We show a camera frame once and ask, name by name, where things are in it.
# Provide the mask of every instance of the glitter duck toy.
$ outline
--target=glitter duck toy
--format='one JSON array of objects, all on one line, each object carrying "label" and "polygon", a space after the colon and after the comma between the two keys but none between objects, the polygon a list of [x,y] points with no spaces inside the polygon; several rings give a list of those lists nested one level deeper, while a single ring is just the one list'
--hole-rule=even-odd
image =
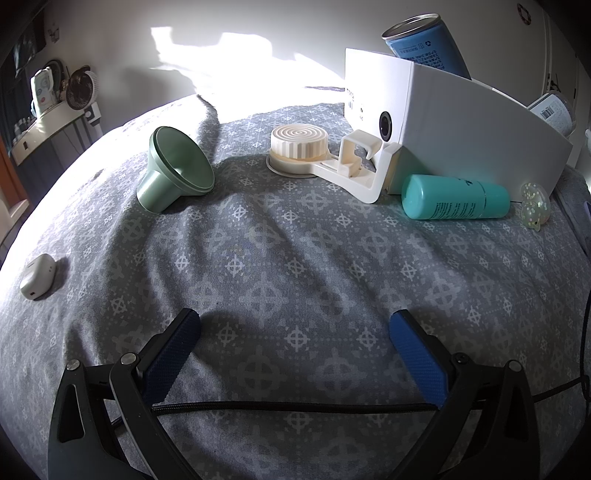
[{"label": "glitter duck toy", "polygon": [[550,200],[548,194],[537,183],[524,183],[521,187],[521,223],[536,232],[550,218]]}]

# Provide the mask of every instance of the gray bedsheet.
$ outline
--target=gray bedsheet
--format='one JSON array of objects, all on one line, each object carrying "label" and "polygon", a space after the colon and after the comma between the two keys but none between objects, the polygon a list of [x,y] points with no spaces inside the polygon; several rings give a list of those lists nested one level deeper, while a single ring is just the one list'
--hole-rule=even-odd
[{"label": "gray bedsheet", "polygon": [[[539,233],[520,224],[517,204],[500,220],[416,222],[399,197],[366,205],[322,179],[267,169],[273,127],[320,125],[334,150],[350,132],[342,112],[290,107],[220,125],[192,96],[110,132],[58,181],[0,271],[0,421],[41,477],[67,360],[138,351],[182,307],[201,314],[203,334],[168,403],[422,401],[388,340],[400,308],[452,352],[488,365],[519,359],[533,393],[578,376],[591,269],[556,202]],[[216,185],[155,215],[135,186],[161,124],[202,146]],[[43,252],[59,261],[56,282],[28,301],[19,274]],[[161,422],[207,480],[381,479],[430,416],[210,411]],[[537,405],[543,473],[583,416],[580,388]]]}]

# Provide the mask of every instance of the electric fan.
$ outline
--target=electric fan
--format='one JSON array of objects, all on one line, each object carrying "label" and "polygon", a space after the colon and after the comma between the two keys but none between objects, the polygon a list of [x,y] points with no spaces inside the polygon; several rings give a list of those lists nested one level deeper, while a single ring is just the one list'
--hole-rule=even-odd
[{"label": "electric fan", "polygon": [[100,110],[96,103],[98,93],[98,78],[88,65],[72,73],[66,86],[66,102],[74,110],[84,110],[86,121],[95,127],[100,138],[103,131],[100,127]]}]

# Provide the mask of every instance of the barcode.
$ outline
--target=barcode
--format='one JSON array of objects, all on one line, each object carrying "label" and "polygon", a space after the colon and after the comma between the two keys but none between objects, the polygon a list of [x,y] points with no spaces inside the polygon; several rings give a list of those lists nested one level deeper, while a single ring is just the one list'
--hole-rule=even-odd
[{"label": "barcode", "polygon": [[544,120],[547,119],[553,113],[554,113],[554,110],[552,110],[552,107],[548,107],[548,108],[545,108],[544,110],[542,110],[542,116],[544,117]]}]

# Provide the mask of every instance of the patterned fabric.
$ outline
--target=patterned fabric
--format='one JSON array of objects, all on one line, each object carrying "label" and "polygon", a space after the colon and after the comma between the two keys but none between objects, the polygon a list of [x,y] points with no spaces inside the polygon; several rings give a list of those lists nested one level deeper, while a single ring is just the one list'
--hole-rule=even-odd
[{"label": "patterned fabric", "polygon": [[[555,201],[539,233],[520,224],[519,204],[500,220],[409,220],[399,197],[366,205],[322,179],[270,172],[270,132],[295,122],[328,130],[333,152],[350,132],[342,104],[219,125],[198,97],[179,100],[106,135],[31,215],[0,271],[0,420],[40,476],[67,360],[95,365],[139,351],[182,307],[201,314],[203,334],[167,403],[422,401],[388,339],[400,308],[451,352],[487,365],[518,359],[533,393],[578,376],[591,269]],[[155,215],[135,186],[162,124],[202,146],[216,185]],[[43,252],[58,260],[58,276],[28,301],[19,274]],[[381,479],[431,415],[209,411],[161,422],[207,480]],[[579,388],[537,405],[544,473],[583,416]]]}]

